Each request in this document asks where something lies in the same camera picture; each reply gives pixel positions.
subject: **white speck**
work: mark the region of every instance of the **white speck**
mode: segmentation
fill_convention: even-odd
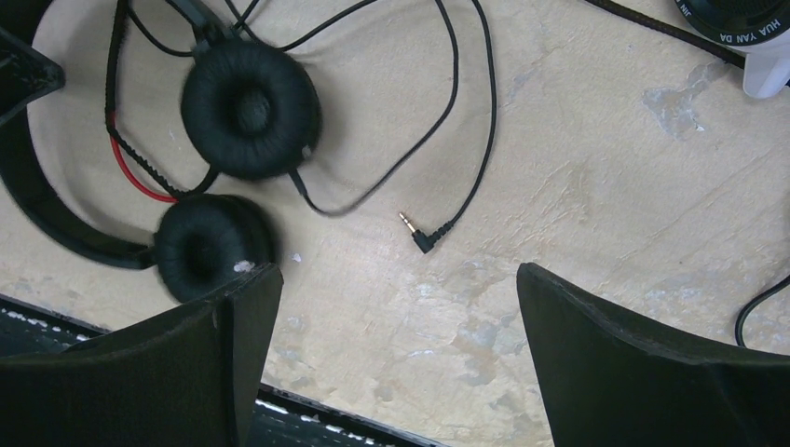
[[[233,271],[236,273],[250,272],[253,268],[255,268],[255,263],[251,263],[250,261],[239,261],[233,266]]]
[[[422,351],[410,352],[408,357],[429,356],[431,354],[436,354],[433,349],[423,349]]]
[[[37,325],[41,326],[42,328],[46,328],[48,326],[48,324],[45,321],[42,321],[40,319],[35,319],[35,318],[29,318],[27,320],[27,322],[32,324],[32,325],[34,325],[34,326],[37,324]]]
[[[286,409],[284,409],[282,407],[279,407],[279,406],[277,406],[277,405],[275,405],[273,403],[264,402],[262,400],[256,399],[255,400],[255,404],[256,405],[261,405],[261,406],[265,407],[267,410],[271,410],[272,412],[275,412],[275,413],[288,414],[288,410],[286,410]]]
[[[419,292],[420,296],[423,298],[427,298],[431,296],[434,293],[434,291],[436,291],[436,288],[431,286],[430,284],[423,283],[417,285],[417,292]]]
[[[27,318],[23,314],[18,314],[14,311],[8,312],[8,316],[11,318],[20,319],[22,321],[27,321]]]

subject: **headphone cable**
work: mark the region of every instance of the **headphone cable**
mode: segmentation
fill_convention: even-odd
[[[315,36],[316,34],[320,33],[324,29],[328,28],[332,24],[338,22],[339,20],[343,19],[345,16],[350,14],[351,12],[356,11],[357,9],[370,5],[376,0],[365,0],[359,2],[357,5],[354,5],[341,13],[337,14],[336,16],[332,17],[331,19],[324,22],[322,25],[319,25],[313,31],[307,33],[304,37],[297,39],[293,43],[282,47],[281,49],[287,51],[289,49],[298,47],[302,45],[309,39],[310,37]],[[293,180],[293,184],[296,187],[299,194],[305,199],[307,205],[323,216],[327,217],[342,217],[345,216],[356,208],[361,206],[368,198],[370,198],[373,193],[375,193],[378,189],[380,189],[392,175],[414,154],[416,154],[423,146],[423,144],[430,139],[431,136],[436,132],[439,126],[442,125],[444,120],[450,115],[453,107],[456,103],[456,96],[458,93],[458,65],[459,65],[459,51],[458,51],[458,43],[456,40],[456,34],[453,29],[452,22],[447,14],[447,10],[444,7],[442,0],[435,0],[436,6],[439,8],[440,12],[442,13],[442,18],[444,20],[444,24],[447,28],[447,32],[450,37],[450,43],[453,48],[453,87],[452,92],[450,94],[450,100],[447,103],[447,106],[444,108],[443,113],[440,115],[439,119],[434,123],[433,126],[428,130],[428,132],[421,138],[408,152],[406,152],[403,156],[401,156],[398,161],[392,165],[392,167],[378,180],[378,182],[374,183],[368,190],[362,193],[356,200],[352,201],[349,205],[346,205],[343,208],[339,208],[336,210],[324,210],[318,207],[313,200],[311,199],[309,192],[305,186],[305,182],[302,180],[302,177],[299,175],[298,171],[294,170],[291,172],[291,178]],[[485,51],[486,51],[486,59],[488,64],[488,80],[491,89],[491,121],[488,130],[488,140],[485,146],[483,161],[480,164],[480,168],[478,169],[477,176],[475,177],[474,185],[470,189],[469,193],[467,194],[463,204],[458,209],[456,214],[453,216],[452,219],[447,221],[445,224],[439,227],[436,231],[430,234],[426,234],[423,231],[416,229],[412,223],[402,214],[400,213],[400,217],[403,222],[408,226],[409,230],[412,232],[412,239],[414,240],[417,247],[423,252],[428,253],[431,251],[434,246],[439,242],[439,240],[444,237],[456,223],[461,219],[461,216],[466,212],[467,208],[469,207],[471,201],[477,195],[478,190],[480,189],[480,185],[483,182],[483,177],[485,175],[485,170],[488,167],[488,162],[491,158],[491,154],[494,149],[494,141],[497,129],[497,77],[495,72],[495,64],[494,64],[494,49],[492,44],[491,38],[491,30],[488,27],[488,20],[486,19],[485,13],[483,11],[483,7],[480,5],[479,0],[471,0],[474,4],[474,7],[477,11],[478,17],[480,18],[480,22],[483,26],[483,35],[485,39]]]
[[[123,46],[124,40],[126,39],[128,25],[127,18],[129,17],[129,11],[129,0],[118,0],[116,14],[113,21],[113,33],[112,37],[110,38],[110,49],[107,57],[107,77],[104,92],[104,124],[107,128],[107,133],[110,135],[116,161],[118,162],[121,171],[123,171],[124,175],[131,182],[131,184],[135,186],[140,192],[155,200],[171,203],[179,198],[202,194],[206,192],[214,183],[214,181],[216,181],[217,177],[219,177],[219,171],[209,167],[206,176],[196,188],[189,191],[179,190],[174,186],[171,186],[167,179],[153,166],[151,166],[148,160],[138,154],[131,147],[131,145],[129,145],[129,143],[124,140],[116,127],[118,62],[120,60],[121,47]],[[143,168],[143,170],[145,170],[145,172],[170,195],[170,197],[155,193],[140,183],[129,170],[129,167],[126,165],[126,161],[124,160],[123,156],[118,156],[120,153],[117,148],[118,146],[123,148],[124,152],[126,152],[127,155],[131,157],[131,159],[133,159],[141,168]]]

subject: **white object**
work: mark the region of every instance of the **white object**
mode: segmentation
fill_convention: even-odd
[[[790,31],[757,45],[731,48],[746,53],[743,91],[752,98],[776,96],[790,81]]]

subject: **black round object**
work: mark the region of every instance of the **black round object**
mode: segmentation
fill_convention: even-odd
[[[197,59],[181,115],[200,155],[242,180],[296,169],[320,133],[318,95],[305,69],[274,47],[242,40]]]
[[[790,0],[676,0],[705,37],[731,47],[769,41],[790,28]]]
[[[245,265],[276,261],[261,210],[240,197],[212,195],[185,198],[165,212],[154,256],[162,282],[181,303],[222,287]]]

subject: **red cable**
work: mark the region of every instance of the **red cable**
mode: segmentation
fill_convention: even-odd
[[[113,125],[113,126],[116,124],[116,115],[115,114],[112,114],[110,116],[110,124]],[[116,156],[116,161],[118,162],[118,166],[121,168],[121,171],[123,171],[124,176],[126,176],[127,180],[129,180],[129,182],[135,188],[137,188],[138,191],[140,191],[141,193],[145,194],[146,196],[149,196],[149,197],[153,198],[154,200],[158,200],[160,202],[175,203],[175,202],[178,201],[174,197],[163,196],[161,194],[155,193],[154,191],[151,191],[150,189],[148,189],[147,186],[145,186],[144,184],[140,183],[140,181],[137,180],[136,177],[134,177],[134,173],[131,172],[131,170],[129,169],[129,166],[127,166],[126,160],[124,159],[123,154],[121,153],[120,145],[118,144],[116,139],[113,138],[112,135],[110,136],[110,143],[113,145],[113,154]]]

